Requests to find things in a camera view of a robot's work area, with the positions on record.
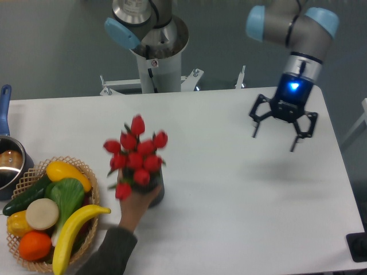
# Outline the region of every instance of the bok choy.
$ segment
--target bok choy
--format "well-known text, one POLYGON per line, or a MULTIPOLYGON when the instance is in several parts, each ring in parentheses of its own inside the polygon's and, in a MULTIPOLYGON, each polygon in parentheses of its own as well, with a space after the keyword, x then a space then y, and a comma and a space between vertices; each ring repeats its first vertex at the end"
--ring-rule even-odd
POLYGON ((83 185, 77 179, 62 179, 51 189, 49 198, 56 202, 60 211, 56 228, 51 237, 52 245, 56 246, 58 237, 65 222, 76 210, 81 207, 84 199, 83 185))

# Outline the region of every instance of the dark sleeve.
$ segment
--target dark sleeve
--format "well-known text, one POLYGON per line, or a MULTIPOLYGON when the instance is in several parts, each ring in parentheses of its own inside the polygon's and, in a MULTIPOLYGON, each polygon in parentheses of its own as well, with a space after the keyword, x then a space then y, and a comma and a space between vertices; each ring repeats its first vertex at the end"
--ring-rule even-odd
POLYGON ((108 229, 98 251, 76 275, 122 275, 136 243, 137 239, 130 231, 121 227, 108 229))

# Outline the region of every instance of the fruit basket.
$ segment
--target fruit basket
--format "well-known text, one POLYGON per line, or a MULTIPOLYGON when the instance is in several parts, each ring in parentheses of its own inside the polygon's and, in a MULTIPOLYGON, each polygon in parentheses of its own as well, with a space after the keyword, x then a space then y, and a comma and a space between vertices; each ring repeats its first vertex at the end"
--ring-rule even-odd
MULTIPOLYGON (((28 172, 24 173, 23 178, 20 179, 19 183, 14 190, 12 199, 19 196, 25 190, 27 190, 30 186, 32 186, 36 181, 38 181, 43 175, 46 173, 46 167, 49 163, 54 161, 62 161, 71 164, 75 168, 77 168, 82 174, 84 174, 90 181, 92 189, 89 193, 86 194, 89 200, 89 204, 99 205, 99 189, 97 185, 96 176, 93 171, 90 169, 88 165, 86 165, 81 160, 71 158, 69 156, 66 157, 53 157, 51 159, 47 159, 43 162, 40 162, 34 168, 28 170, 28 172)), ((83 242, 80 245, 80 248, 75 251, 69 261, 69 264, 76 262, 81 256, 88 250, 90 244, 92 243, 97 229, 98 217, 89 221, 88 231, 85 239, 83 238, 83 242)), ((27 268, 29 271, 37 271, 37 272, 52 272, 52 258, 49 257, 48 260, 43 261, 26 261, 20 257, 19 254, 19 242, 21 237, 16 237, 9 232, 7 232, 7 245, 9 247, 10 253, 17 260, 17 263, 27 268)))

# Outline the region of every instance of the red tulip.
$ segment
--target red tulip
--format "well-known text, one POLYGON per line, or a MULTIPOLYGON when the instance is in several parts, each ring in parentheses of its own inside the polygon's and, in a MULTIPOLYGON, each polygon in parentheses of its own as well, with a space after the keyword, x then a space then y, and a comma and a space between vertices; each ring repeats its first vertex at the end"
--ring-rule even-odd
POLYGON ((139 169, 134 172, 134 182, 139 185, 148 185, 150 181, 150 175, 148 171, 139 169))
POLYGON ((132 152, 127 156, 126 166, 133 170, 142 168, 143 166, 143 156, 139 153, 132 152))
POLYGON ((153 141, 151 139, 146 140, 145 142, 141 142, 138 144, 137 151, 138 153, 142 155, 149 155, 153 153, 155 150, 155 147, 153 145, 153 141))
POLYGON ((106 140, 106 142, 103 144, 103 147, 110 153, 117 154, 121 151, 121 144, 118 140, 110 139, 106 140))
POLYGON ((131 194, 131 187, 128 183, 118 183, 116 186, 116 199, 126 199, 131 194))
POLYGON ((126 156, 124 155, 114 155, 110 161, 111 170, 117 170, 124 168, 126 165, 126 156))
POLYGON ((153 144, 156 148, 163 148, 166 146, 168 141, 168 136, 164 131, 160 131, 154 138, 153 144))
POLYGON ((144 131, 144 120, 142 119, 141 115, 135 116, 131 122, 131 133, 135 136, 139 136, 140 134, 144 133, 144 131))
POLYGON ((150 155, 144 160, 143 167, 148 172, 157 172, 161 169, 162 166, 162 159, 156 155, 150 155))
POLYGON ((133 150, 136 146, 136 138, 129 133, 121 132, 120 136, 120 142, 122 147, 124 147, 126 150, 133 150))

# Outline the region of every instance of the pot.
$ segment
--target pot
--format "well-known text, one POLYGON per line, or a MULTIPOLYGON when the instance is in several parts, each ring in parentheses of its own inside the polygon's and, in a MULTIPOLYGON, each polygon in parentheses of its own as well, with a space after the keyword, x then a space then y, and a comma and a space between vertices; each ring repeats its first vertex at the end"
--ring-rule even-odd
POLYGON ((7 123, 10 96, 11 86, 4 85, 0 94, 0 201, 11 199, 23 174, 34 165, 23 145, 10 137, 7 123))

